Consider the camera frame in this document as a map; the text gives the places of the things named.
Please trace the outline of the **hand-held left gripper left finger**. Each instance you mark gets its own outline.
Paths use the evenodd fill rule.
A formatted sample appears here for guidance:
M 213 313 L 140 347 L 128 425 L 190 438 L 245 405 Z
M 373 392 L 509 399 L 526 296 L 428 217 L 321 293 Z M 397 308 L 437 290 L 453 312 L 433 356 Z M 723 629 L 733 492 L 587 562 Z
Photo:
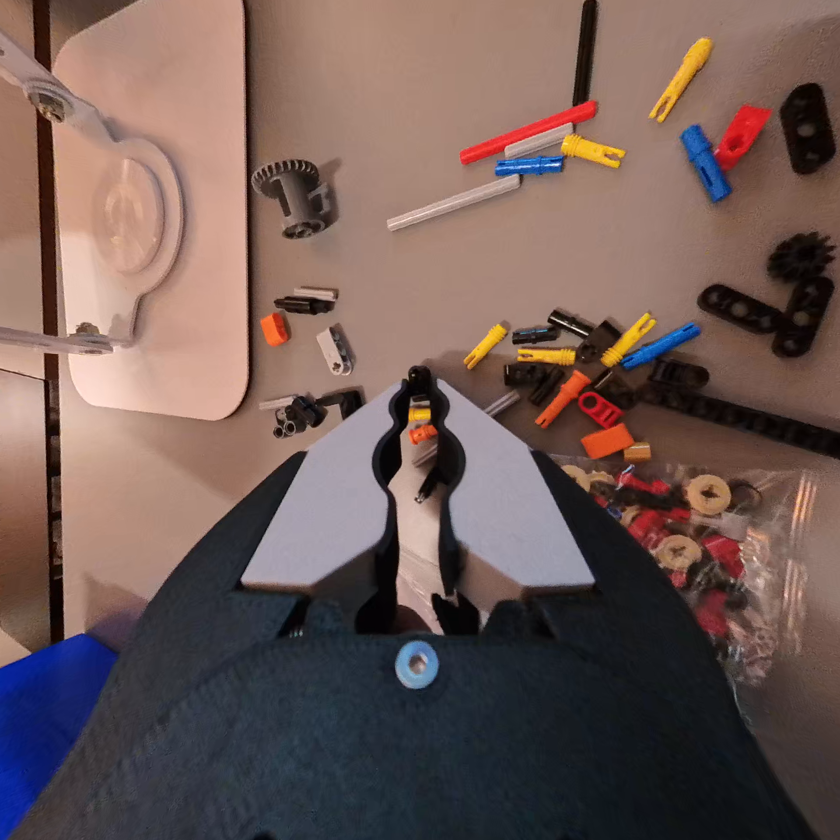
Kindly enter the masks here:
M 409 387 L 391 385 L 304 453 L 244 588 L 337 603 L 359 632 L 392 629 L 400 549 L 390 483 L 403 465 Z

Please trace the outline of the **red axle connector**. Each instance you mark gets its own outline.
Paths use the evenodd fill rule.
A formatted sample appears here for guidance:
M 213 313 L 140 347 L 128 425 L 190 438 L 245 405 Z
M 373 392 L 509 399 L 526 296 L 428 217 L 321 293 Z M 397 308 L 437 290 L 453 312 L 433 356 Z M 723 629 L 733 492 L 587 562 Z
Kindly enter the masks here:
M 773 113 L 771 108 L 744 104 L 721 136 L 713 155 L 722 172 L 730 172 L 751 151 Z

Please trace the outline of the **short light grey axle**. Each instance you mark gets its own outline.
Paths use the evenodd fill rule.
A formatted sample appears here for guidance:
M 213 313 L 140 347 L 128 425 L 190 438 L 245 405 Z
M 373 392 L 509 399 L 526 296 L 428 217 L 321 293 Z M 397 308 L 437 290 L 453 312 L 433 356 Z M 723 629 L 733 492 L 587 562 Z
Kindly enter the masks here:
M 573 122 L 565 122 L 555 128 L 509 143 L 503 151 L 504 158 L 506 160 L 521 159 L 553 147 L 560 147 L 564 139 L 574 132 L 574 128 Z

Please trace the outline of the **black grey connector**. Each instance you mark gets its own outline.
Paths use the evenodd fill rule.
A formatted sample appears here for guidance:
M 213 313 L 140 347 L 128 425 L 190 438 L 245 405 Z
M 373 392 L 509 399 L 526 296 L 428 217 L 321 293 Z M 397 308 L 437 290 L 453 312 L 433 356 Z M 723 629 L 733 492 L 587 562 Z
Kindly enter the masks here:
M 340 293 L 326 287 L 297 287 L 292 294 L 276 298 L 277 309 L 288 313 L 318 316 L 333 311 Z

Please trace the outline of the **black two-hole liftarm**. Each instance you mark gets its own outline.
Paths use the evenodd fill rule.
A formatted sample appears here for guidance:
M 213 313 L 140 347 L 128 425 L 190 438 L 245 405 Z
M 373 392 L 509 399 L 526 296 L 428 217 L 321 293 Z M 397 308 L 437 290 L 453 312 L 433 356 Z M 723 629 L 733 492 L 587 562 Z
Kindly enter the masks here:
M 834 158 L 837 147 L 821 85 L 795 87 L 780 107 L 780 122 L 795 174 L 812 175 Z

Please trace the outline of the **cluster of black connectors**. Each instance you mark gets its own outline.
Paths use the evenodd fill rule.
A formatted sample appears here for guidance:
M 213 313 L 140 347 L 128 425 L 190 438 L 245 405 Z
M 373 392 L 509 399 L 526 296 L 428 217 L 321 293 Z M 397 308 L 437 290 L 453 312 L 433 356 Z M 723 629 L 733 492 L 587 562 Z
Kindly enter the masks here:
M 551 311 L 545 324 L 514 330 L 512 342 L 518 347 L 518 360 L 505 366 L 505 385 L 530 387 L 530 403 L 546 406 L 573 368 L 572 364 L 558 364 L 539 357 L 540 352 L 549 351 L 547 343 L 558 340 L 562 333 L 570 333 L 580 340 L 573 348 L 574 362 L 585 373 L 595 373 L 588 390 L 599 393 L 625 411 L 638 404 L 643 390 L 641 385 L 628 384 L 620 374 L 618 364 L 603 370 L 597 366 L 604 352 L 620 340 L 623 332 L 611 321 L 592 325 L 559 309 Z

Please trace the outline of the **light grey connector block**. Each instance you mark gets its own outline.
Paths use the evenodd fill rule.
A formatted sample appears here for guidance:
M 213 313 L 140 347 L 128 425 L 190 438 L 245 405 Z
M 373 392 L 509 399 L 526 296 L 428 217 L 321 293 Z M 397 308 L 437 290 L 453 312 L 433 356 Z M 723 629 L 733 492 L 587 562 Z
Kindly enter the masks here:
M 318 333 L 316 341 L 332 375 L 352 374 L 354 353 L 339 323 L 334 323 Z

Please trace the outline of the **black perpendicular connector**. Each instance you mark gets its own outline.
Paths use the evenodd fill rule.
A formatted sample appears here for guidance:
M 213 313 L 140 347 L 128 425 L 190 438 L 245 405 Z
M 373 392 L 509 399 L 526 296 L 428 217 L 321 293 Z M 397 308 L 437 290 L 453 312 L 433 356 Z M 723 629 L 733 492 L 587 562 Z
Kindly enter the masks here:
M 261 412 L 275 417 L 272 433 L 276 439 L 288 439 L 311 428 L 319 427 L 327 417 L 327 410 L 307 395 L 286 395 L 259 402 Z

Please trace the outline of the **pale rounded board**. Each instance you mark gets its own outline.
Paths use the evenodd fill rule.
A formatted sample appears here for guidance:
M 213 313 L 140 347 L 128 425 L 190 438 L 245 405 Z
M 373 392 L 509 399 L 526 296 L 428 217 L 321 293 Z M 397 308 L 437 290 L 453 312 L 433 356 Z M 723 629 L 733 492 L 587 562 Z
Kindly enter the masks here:
M 138 272 L 114 271 L 102 250 L 103 204 L 120 155 L 54 128 L 56 207 L 66 325 L 88 322 L 123 346 L 71 355 L 87 403 L 217 421 L 249 378 L 245 6 L 135 2 L 68 39 L 58 78 L 97 107 L 119 138 L 155 144 L 172 163 L 182 215 L 177 255 L 161 283 L 165 245 Z

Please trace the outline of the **black bracket piece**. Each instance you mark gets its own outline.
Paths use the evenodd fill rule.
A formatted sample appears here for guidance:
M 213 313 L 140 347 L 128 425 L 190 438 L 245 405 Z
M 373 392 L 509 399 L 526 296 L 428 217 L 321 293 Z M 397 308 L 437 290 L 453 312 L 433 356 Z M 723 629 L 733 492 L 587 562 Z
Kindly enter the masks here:
M 338 407 L 342 421 L 355 414 L 364 405 L 364 396 L 358 389 L 331 392 L 317 399 L 316 404 L 323 410 Z

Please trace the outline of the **small black gear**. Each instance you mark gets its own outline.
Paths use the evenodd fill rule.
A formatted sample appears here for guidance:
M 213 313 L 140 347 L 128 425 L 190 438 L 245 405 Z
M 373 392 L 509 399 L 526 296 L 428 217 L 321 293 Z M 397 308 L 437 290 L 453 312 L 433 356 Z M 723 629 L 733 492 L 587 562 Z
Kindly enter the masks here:
M 819 277 L 835 259 L 831 238 L 816 231 L 799 233 L 779 243 L 768 257 L 771 279 L 797 283 Z

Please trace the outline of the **clear bag of small parts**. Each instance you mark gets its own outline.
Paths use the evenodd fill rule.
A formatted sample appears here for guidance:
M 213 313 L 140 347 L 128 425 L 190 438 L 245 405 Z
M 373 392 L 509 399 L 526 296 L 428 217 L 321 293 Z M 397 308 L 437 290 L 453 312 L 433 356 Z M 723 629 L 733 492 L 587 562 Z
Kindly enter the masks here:
M 813 473 L 552 458 L 652 556 L 732 683 L 802 651 Z

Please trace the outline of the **long black axle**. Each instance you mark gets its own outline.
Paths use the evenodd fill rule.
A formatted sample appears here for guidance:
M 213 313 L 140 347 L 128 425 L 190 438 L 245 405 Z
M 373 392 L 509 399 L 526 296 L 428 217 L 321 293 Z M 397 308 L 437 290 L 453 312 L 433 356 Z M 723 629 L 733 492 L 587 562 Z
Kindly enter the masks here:
M 572 106 L 577 107 L 590 100 L 592 72 L 595 57 L 595 39 L 599 4 L 595 0 L 583 1 L 579 41 L 575 62 Z

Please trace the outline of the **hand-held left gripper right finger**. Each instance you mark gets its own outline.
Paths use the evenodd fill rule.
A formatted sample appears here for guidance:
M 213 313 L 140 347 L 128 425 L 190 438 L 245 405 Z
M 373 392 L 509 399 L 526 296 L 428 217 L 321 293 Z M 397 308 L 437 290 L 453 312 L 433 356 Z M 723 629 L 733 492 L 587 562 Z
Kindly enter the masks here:
M 431 380 L 438 436 L 438 560 L 432 606 L 444 635 L 474 635 L 501 603 L 590 595 L 595 577 L 537 453 L 444 380 Z

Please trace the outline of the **blue long pin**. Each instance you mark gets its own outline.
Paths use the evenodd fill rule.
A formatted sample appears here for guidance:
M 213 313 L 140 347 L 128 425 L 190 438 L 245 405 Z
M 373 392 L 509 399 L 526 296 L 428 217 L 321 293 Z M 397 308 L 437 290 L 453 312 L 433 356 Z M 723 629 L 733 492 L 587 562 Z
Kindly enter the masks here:
M 692 124 L 679 136 L 686 157 L 709 200 L 719 203 L 727 198 L 732 187 L 712 151 L 711 142 L 699 124 Z
M 625 371 L 633 371 L 646 364 L 651 364 L 672 350 L 683 344 L 692 341 L 701 335 L 701 328 L 694 322 L 689 322 L 682 327 L 667 332 L 657 340 L 647 343 L 639 350 L 636 350 L 620 363 Z
M 565 157 L 563 155 L 537 155 L 498 160 L 494 174 L 496 177 L 507 177 L 561 173 L 564 168 L 564 161 Z

